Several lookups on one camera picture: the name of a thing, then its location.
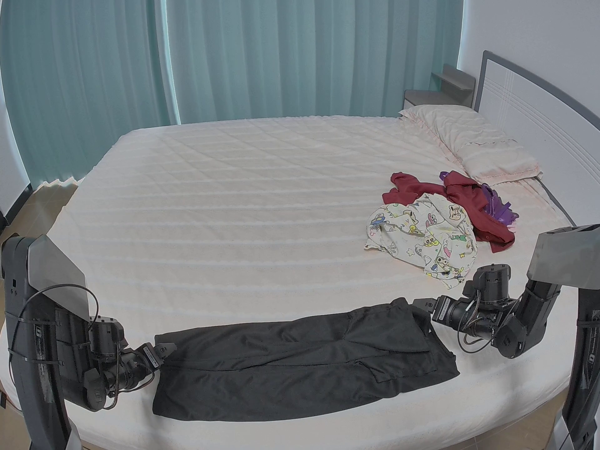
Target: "tile floor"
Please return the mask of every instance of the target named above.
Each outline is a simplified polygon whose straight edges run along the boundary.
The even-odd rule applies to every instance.
[[[13,233],[35,237],[46,233],[76,189],[75,184],[41,187],[29,198],[12,224],[4,229],[0,244]],[[3,323],[4,286],[0,280],[0,325]],[[565,397],[566,391],[526,417],[443,450],[543,450],[554,424],[554,416]],[[29,448],[23,417],[10,405],[6,409],[0,408],[0,447],[6,450]],[[89,444],[85,444],[85,447],[101,450]]]

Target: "baseboard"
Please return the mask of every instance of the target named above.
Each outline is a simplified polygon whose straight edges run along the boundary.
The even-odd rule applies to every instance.
[[[8,210],[6,215],[3,215],[2,212],[0,212],[0,232],[4,230],[4,227],[9,226],[13,222],[14,217],[17,216],[33,192],[34,189],[31,184],[27,185],[25,190],[21,192],[21,195],[19,195],[19,198],[13,203],[10,210]]]

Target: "pile of clothes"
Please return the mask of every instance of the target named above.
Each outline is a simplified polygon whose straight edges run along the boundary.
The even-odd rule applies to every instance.
[[[440,178],[443,185],[394,173],[395,188],[383,194],[384,205],[367,224],[365,249],[387,251],[421,266],[452,288],[475,262],[476,240],[489,242],[494,253],[514,243],[518,214],[486,184],[454,171],[442,172]]]

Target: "bed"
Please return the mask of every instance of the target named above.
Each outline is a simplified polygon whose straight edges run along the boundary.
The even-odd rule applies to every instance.
[[[477,104],[482,112],[487,105],[485,116],[496,123],[490,100],[480,87]],[[457,298],[459,287],[446,290],[422,269],[363,249],[367,218],[393,172],[437,182],[450,170],[465,172],[434,133],[406,118],[288,117],[136,130],[86,176],[48,235],[134,347],[198,326],[290,320],[398,296]],[[477,266],[508,263],[511,296],[521,294],[537,235],[573,218],[553,188],[545,178],[494,186],[520,215],[516,242],[498,254],[479,244],[470,276]],[[566,387],[577,315],[570,290],[559,296],[544,340],[523,356],[504,359],[491,347],[466,355],[453,330],[436,326],[457,356],[459,377],[343,412],[277,422],[175,421],[152,414],[155,383],[122,395],[109,412],[69,402],[67,409],[82,439],[107,450],[436,450],[519,418]],[[1,338],[6,348],[4,330]],[[0,360],[0,379],[16,401],[6,352]]]

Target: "bedside table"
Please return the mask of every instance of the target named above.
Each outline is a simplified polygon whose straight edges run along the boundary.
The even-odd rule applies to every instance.
[[[432,72],[441,81],[440,92],[431,90],[406,90],[404,106],[408,109],[416,105],[462,105],[470,107],[475,94],[475,77],[444,64],[441,73]]]

